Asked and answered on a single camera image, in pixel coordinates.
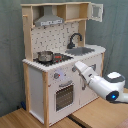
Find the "toy stove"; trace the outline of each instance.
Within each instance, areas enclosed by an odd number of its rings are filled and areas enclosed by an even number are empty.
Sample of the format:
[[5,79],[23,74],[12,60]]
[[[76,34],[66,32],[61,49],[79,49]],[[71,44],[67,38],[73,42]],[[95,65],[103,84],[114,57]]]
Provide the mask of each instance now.
[[60,53],[54,53],[52,61],[43,62],[43,61],[39,61],[39,59],[36,58],[36,59],[34,59],[34,62],[42,64],[46,67],[49,67],[49,66],[52,66],[54,64],[62,63],[64,61],[67,61],[67,60],[70,60],[70,59],[73,59],[73,57],[70,57],[70,56],[67,56],[67,55],[64,55],[64,54],[60,54]]

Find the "cooking pot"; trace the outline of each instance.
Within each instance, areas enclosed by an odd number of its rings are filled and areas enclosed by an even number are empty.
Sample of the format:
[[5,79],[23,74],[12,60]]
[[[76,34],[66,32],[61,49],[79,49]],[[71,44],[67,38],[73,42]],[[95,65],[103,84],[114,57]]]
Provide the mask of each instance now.
[[51,51],[43,51],[38,52],[38,60],[41,62],[49,62],[53,59],[53,52]]

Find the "cabinet door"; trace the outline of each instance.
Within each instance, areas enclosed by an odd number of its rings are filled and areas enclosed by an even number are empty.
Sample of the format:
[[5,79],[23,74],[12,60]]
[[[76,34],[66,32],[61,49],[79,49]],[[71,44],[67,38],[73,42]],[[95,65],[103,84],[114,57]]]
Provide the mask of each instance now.
[[88,5],[88,19],[102,22],[103,4],[89,3]]
[[[94,56],[89,59],[85,59],[82,61],[88,66],[95,66],[95,71],[100,75],[101,73],[101,65],[102,65],[102,54]],[[83,79],[80,78],[80,106],[84,106],[88,104],[89,102],[96,99],[98,96],[97,94],[91,90],[85,83],[83,82]]]

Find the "oven window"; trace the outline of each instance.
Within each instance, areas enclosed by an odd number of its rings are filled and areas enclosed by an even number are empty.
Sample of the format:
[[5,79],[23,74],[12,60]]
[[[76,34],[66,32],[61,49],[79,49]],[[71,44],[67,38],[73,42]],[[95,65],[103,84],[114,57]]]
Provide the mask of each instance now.
[[73,103],[73,85],[56,92],[56,111]]

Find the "backsplash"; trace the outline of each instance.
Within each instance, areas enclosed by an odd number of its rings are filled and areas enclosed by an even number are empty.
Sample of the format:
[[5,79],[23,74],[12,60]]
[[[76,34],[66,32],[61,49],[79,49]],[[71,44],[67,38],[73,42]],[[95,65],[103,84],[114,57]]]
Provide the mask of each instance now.
[[[32,48],[34,58],[37,52],[44,50],[66,50],[70,37],[78,33],[79,22],[50,25],[46,27],[35,27],[32,29]],[[78,36],[73,38],[73,43],[78,46]]]

